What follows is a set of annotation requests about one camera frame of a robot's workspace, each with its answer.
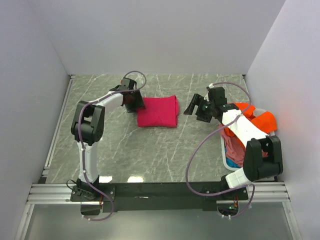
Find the magenta t shirt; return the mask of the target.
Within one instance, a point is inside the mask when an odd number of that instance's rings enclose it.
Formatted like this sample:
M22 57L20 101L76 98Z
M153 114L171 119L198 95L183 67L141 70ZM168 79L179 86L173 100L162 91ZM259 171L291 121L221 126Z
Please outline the magenta t shirt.
M144 108L137 110L137 125L141 128L176 128L179 102L175 95L169 97L144 97Z

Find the orange t shirt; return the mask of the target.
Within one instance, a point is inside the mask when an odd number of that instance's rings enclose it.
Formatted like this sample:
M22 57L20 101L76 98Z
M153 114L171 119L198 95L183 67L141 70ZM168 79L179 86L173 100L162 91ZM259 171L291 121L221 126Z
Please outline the orange t shirt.
M231 109L222 116L228 136L236 136L243 147L252 139L265 139L277 130L276 118L269 111L255 108L248 103L236 102L238 109Z

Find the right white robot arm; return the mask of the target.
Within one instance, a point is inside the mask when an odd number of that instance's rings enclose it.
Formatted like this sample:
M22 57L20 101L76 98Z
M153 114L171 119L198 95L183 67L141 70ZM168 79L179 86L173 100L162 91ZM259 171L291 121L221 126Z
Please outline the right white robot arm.
M283 173L282 144L276 135L268 135L258 129L244 115L236 104L228 103L225 89L210 84L207 94L194 94L184 115L196 115L198 121L209 123L216 119L221 128L228 128L245 146L243 166L238 170L225 175L219 182L218 192L201 193L192 188L190 182L187 187L196 195L215 197L230 200L237 194L237 190L244 188L255 181L275 177Z

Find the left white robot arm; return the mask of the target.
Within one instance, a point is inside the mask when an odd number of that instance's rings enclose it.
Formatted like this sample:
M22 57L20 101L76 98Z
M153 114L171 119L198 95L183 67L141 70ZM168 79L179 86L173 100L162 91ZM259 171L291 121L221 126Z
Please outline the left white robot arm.
M71 124L71 134L79 151L79 175L77 189L88 201L100 195L97 167L98 143L104 134L106 113L118 107L135 113L145 104L137 82L125 75L120 84L93 101L79 101Z

